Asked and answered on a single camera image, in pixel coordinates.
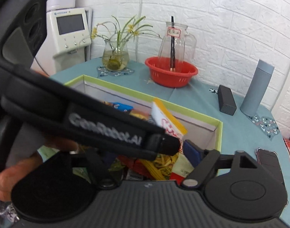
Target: gray water bottle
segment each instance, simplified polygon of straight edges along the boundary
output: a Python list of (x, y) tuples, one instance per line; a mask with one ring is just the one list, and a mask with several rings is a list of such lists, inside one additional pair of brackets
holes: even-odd
[(253, 76), (250, 87), (245, 95), (243, 103), (240, 107), (242, 113), (247, 116), (254, 116), (261, 103), (261, 100), (270, 83), (274, 67), (266, 62), (259, 60), (255, 74)]

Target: human hand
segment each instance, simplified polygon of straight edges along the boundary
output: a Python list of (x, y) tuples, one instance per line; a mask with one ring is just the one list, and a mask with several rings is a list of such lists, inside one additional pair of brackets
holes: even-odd
[[(76, 151), (78, 144), (74, 141), (54, 136), (46, 136), (45, 145), (61, 151)], [(15, 184), (42, 164), (41, 156), (36, 152), (30, 158), (18, 162), (0, 173), (0, 200), (10, 201)]]

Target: glass pitcher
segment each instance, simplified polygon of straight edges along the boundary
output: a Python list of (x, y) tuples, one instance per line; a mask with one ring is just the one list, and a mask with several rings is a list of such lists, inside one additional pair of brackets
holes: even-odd
[(187, 27), (179, 23), (166, 22), (166, 33), (161, 43), (156, 67), (168, 71), (181, 72), (187, 37), (193, 38), (192, 58), (194, 57), (197, 39), (187, 32)]

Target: phone case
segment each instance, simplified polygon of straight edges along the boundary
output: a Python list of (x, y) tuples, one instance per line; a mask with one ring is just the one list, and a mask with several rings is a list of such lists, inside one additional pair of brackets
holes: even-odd
[(258, 163), (261, 164), (267, 171), (269, 171), (274, 178), (285, 185), (277, 153), (258, 148), (255, 154)]

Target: yellow snack bag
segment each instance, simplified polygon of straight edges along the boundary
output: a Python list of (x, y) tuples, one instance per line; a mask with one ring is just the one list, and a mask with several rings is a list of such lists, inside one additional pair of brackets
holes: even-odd
[[(165, 128), (167, 134), (180, 140), (181, 147), (179, 152), (182, 151), (183, 136), (187, 133), (187, 130), (157, 98), (153, 101), (151, 116), (158, 126)], [(173, 165), (178, 159), (179, 152), (174, 156), (158, 154), (154, 161), (140, 161), (156, 180), (168, 180)]]

